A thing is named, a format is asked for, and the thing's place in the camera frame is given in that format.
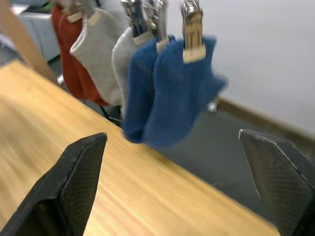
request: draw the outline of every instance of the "red sock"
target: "red sock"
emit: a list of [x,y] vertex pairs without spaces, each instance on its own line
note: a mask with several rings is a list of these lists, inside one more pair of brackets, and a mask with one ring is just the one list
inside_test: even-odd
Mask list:
[[52,9],[52,23],[55,30],[55,34],[57,37],[58,45],[60,48],[60,57],[61,57],[61,63],[63,68],[63,79],[64,83],[67,86],[69,92],[76,98],[79,99],[87,99],[87,96],[84,93],[84,90],[81,86],[80,79],[79,79],[79,73],[73,63],[72,56],[69,52],[69,50],[66,48],[66,46],[63,43],[63,40],[61,38],[61,34],[59,33],[59,22],[61,17],[64,15],[62,12],[62,7],[59,5],[56,5]]
[[[72,45],[78,39],[82,30],[82,19],[77,20],[73,23],[70,23],[67,20],[67,15],[64,14],[59,21],[59,31],[62,37],[62,40],[67,47],[68,52],[70,51]],[[96,89],[96,86],[91,79],[90,74],[85,69],[85,67],[74,57],[72,56],[75,67],[79,73],[80,82],[84,93],[86,96],[95,104],[99,106],[108,106],[109,103],[105,102],[100,96],[99,92]]]

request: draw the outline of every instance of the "gray floor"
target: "gray floor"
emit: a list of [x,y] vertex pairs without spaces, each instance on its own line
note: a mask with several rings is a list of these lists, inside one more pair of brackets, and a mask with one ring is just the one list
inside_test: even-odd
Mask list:
[[[59,59],[50,65],[56,76],[61,74]],[[93,102],[87,100],[84,103],[102,115]],[[256,129],[226,113],[203,112],[185,140],[158,152],[268,220],[238,140],[238,132],[244,128]]]

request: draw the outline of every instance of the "white wall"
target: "white wall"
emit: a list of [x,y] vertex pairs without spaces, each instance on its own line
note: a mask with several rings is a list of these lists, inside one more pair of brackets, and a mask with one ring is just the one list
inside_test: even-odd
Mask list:
[[[181,0],[168,32],[182,37]],[[204,35],[215,34],[223,97],[315,137],[315,0],[200,0]]]

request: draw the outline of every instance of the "table surface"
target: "table surface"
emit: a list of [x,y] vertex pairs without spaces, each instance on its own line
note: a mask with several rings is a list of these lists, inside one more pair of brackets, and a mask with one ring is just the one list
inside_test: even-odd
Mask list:
[[72,142],[106,132],[85,236],[279,236],[259,216],[144,145],[37,73],[0,69],[0,229]]

